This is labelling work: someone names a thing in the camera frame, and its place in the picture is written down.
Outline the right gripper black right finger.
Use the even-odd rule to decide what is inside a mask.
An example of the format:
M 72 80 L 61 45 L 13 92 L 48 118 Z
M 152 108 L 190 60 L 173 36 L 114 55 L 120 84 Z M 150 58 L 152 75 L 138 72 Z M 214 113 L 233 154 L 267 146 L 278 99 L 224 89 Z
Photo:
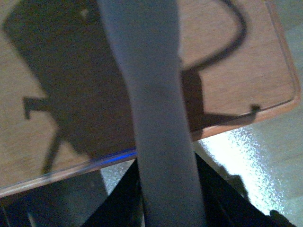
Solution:
M 293 227 L 277 210 L 265 215 L 196 154 L 208 227 Z

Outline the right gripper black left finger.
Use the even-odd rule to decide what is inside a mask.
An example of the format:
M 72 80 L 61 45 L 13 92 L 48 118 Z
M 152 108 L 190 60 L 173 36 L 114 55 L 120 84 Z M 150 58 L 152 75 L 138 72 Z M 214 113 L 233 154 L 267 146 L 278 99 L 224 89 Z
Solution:
M 143 200 L 135 160 L 110 195 L 84 222 L 84 227 L 140 227 Z

